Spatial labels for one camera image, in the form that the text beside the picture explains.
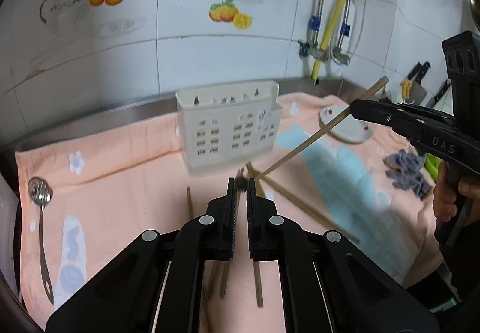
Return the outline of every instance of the flower pattern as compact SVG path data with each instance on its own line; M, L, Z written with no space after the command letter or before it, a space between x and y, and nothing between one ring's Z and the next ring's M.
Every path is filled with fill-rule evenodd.
M299 109L297 106L297 102L293 102L290 106L290 115L294 117L298 113L299 113Z
M68 159L70 161L70 172L80 175L82 168L85 166L85 160L82 157L82 152L78 151L75 154L69 154Z

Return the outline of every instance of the wooden chopstick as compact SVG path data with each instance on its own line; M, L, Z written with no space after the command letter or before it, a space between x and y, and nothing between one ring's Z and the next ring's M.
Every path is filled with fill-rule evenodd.
M386 84L388 83L387 76L383 76L380 80L378 80L372 87L370 87L359 99L370 99L373 95L375 95L379 90L381 90ZM270 168L266 171L263 171L260 175L258 175L257 179L262 179L270 172L273 172L282 164L286 163L291 158L295 157L299 154L302 150L313 144L317 139L322 137L323 135L327 134L330 130L332 130L336 125L342 122L346 117L350 115L350 106L348 106L345 110L343 110L340 114L338 114L335 118L333 118L330 122L325 125L325 127L318 130L313 136L306 139L302 142L299 146L297 146L294 150L286 154L280 160L278 160L275 164L273 164Z
M190 220L194 218L194 206L191 202L191 193L190 193L190 186L187 186L187 204L188 204L188 213ZM205 286L202 286L202 300L201 300L201 305L203 309L203 315L205 316L205 327L207 329L207 333L213 332L212 329L212 319L210 318L210 314L207 309L207 288Z
M252 177L255 179L255 174L254 174L254 168L251 166L250 163L246 164L247 170L248 170L248 177ZM265 198L265 191L263 190L262 185L260 184L259 181L255 179L255 190L257 192L258 196L261 196L262 198ZM253 262L253 275L254 275L254 280L255 280L255 296L257 298L257 306L259 308L263 307L263 289L262 289L262 276L260 272L260 263L258 261Z
M247 169L251 175L254 175L253 177L256 177L260 174L259 171L257 171L250 163L247 164ZM311 207L309 204L304 202L302 199L294 195L292 192L288 191L284 187L282 187L279 183L276 181L272 180L269 177L264 177L263 180L265 183L267 183L270 187L272 187L277 193L282 195L284 198L288 199L291 201L294 205L296 205L300 210L302 210L304 213L307 215L311 216L313 219L315 219L318 223L321 225L325 226L327 230L338 230L340 233L342 233L345 237L348 239L351 239L352 241L355 241L357 243L360 242L360 240L351 235L349 232L347 232L345 229L342 229L342 227L338 226L334 221L332 221L330 218L328 218L326 215L322 214L320 211L316 210L315 208Z
M239 169L238 172L237 172L237 176L236 178L240 178L240 177L243 177L243 168L242 169ZM236 192L236 195L235 195L235 204L236 204L236 207L235 207L235 210L237 210L237 215L238 215L238 209L239 209L239 204L240 204L240 191L237 191ZM227 294L227 284L229 282L229 273L230 273L230 260L229 261L225 261L223 263L223 272L222 272L222 281L220 282L220 298L221 299L224 299L226 294Z

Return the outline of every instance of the blue fish print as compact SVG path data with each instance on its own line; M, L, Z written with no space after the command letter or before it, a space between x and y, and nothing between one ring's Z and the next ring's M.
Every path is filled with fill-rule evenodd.
M292 150L309 136L296 124L277 136L275 143ZM378 199L390 200L375 190L374 179L349 147L334 149L321 138L301 152L332 219L358 237L358 247L378 266L401 282L413 263L401 235L397 213L378 211Z

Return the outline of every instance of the green object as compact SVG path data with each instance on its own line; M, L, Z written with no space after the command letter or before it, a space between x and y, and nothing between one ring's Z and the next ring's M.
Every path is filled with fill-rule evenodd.
M437 181L438 178L438 166L442 162L442 159L434 156L433 154L427 153L427 160L425 161L425 168L433 180Z

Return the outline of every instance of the hand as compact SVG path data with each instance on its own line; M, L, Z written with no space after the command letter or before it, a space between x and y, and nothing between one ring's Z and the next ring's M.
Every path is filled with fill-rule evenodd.
M465 226L480 221L480 180L474 177L463 177L458 183L458 191L467 198L473 199L472 211ZM447 185L447 167L442 162L438 168L438 179L433 189L433 212L439 221L448 222L457 215L455 190Z

